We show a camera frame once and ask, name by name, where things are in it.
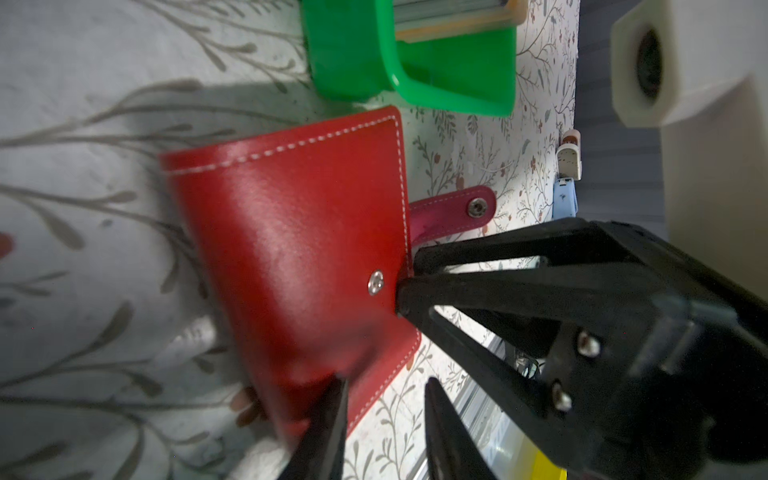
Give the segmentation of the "red card holder wallet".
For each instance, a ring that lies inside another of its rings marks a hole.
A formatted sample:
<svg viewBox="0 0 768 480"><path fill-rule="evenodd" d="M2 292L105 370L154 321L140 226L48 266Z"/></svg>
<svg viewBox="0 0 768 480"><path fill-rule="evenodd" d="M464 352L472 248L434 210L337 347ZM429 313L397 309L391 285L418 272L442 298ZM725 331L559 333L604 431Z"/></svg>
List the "red card holder wallet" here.
<svg viewBox="0 0 768 480"><path fill-rule="evenodd" d="M335 377L354 428L415 356L397 316L415 247L487 225L475 186L408 199L398 109L166 153L162 171L279 438L296 445Z"/></svg>

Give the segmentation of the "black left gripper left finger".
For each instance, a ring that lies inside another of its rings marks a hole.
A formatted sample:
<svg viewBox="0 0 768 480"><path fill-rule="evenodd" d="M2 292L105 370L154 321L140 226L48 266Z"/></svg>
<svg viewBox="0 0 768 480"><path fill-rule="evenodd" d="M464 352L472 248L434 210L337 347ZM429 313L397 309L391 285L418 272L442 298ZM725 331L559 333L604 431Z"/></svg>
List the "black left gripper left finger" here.
<svg viewBox="0 0 768 480"><path fill-rule="evenodd" d="M279 480L342 478L348 397L348 380L334 378L312 408L309 427Z"/></svg>

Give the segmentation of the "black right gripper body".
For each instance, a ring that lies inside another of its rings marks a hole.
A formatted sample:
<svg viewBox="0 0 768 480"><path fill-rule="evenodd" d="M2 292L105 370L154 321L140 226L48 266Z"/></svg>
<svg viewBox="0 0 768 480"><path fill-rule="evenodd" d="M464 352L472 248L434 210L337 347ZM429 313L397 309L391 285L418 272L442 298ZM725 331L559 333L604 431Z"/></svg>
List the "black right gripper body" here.
<svg viewBox="0 0 768 480"><path fill-rule="evenodd" d="M767 305L635 226L589 222L563 360L573 469L600 479L767 475Z"/></svg>

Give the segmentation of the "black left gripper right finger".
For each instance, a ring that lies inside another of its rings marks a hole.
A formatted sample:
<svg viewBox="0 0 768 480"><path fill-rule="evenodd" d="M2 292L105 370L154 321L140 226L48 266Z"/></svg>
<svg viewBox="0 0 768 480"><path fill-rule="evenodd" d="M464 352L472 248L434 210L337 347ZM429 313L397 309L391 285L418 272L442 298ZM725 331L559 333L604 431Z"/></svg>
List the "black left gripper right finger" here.
<svg viewBox="0 0 768 480"><path fill-rule="evenodd" d="M495 480L437 378L429 378L424 399L429 478Z"/></svg>

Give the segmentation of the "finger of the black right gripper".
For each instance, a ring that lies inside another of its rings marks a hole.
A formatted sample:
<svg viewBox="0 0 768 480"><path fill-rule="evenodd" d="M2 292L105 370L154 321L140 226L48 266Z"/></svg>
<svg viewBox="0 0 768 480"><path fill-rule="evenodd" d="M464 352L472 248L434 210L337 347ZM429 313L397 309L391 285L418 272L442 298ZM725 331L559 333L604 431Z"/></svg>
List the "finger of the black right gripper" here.
<svg viewBox="0 0 768 480"><path fill-rule="evenodd" d="M555 464L686 474L690 406L672 381L690 281L639 263L439 273L397 308Z"/></svg>
<svg viewBox="0 0 768 480"><path fill-rule="evenodd" d="M543 256L556 265L589 263L606 258L606 235L596 222L566 218L525 228L420 249L414 257L417 275L447 266Z"/></svg>

